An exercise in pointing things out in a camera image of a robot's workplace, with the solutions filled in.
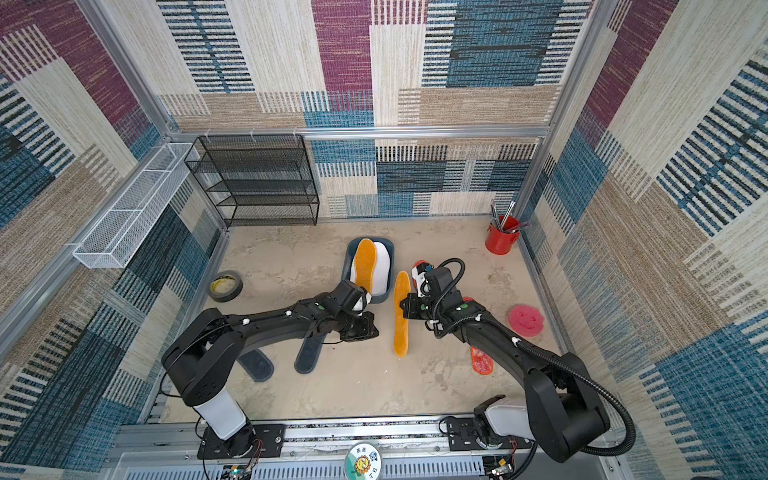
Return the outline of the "orange fleece insole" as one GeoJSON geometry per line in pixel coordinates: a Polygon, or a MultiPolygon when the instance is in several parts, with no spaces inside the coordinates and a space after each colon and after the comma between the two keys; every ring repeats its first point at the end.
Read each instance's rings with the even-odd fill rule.
{"type": "Polygon", "coordinates": [[[365,289],[369,294],[372,291],[372,274],[376,264],[376,249],[374,242],[369,238],[364,238],[358,244],[355,257],[353,259],[352,273],[353,282],[365,289]]]}
{"type": "Polygon", "coordinates": [[[405,312],[401,303],[411,293],[411,279],[406,271],[397,274],[394,287],[394,314],[395,331],[393,348],[398,358],[404,358],[409,349],[409,320],[405,318],[405,312]]]}

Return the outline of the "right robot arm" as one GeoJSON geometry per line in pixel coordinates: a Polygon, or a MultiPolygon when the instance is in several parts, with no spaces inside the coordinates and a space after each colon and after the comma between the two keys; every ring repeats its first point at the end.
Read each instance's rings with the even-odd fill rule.
{"type": "Polygon", "coordinates": [[[408,320],[423,320],[437,339],[453,335],[488,355],[525,392],[530,436],[553,460],[563,463],[578,452],[612,457],[634,445],[634,431],[612,447],[591,443],[610,429],[604,404],[616,399],[594,382],[573,354],[542,349],[505,327],[482,304],[464,296],[446,263],[420,261],[412,269],[414,293],[399,303],[408,320]]]}

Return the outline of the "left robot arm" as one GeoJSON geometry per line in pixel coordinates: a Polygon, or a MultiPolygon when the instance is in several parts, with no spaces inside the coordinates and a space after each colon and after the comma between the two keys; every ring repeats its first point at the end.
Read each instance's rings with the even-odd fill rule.
{"type": "Polygon", "coordinates": [[[365,309],[370,294],[350,280],[330,292],[292,305],[251,314],[223,314],[207,309],[193,320],[166,350],[162,366],[183,402],[200,415],[222,441],[244,432],[250,424],[226,390],[239,357],[282,341],[337,332],[343,342],[378,335],[374,316],[365,309]]]}

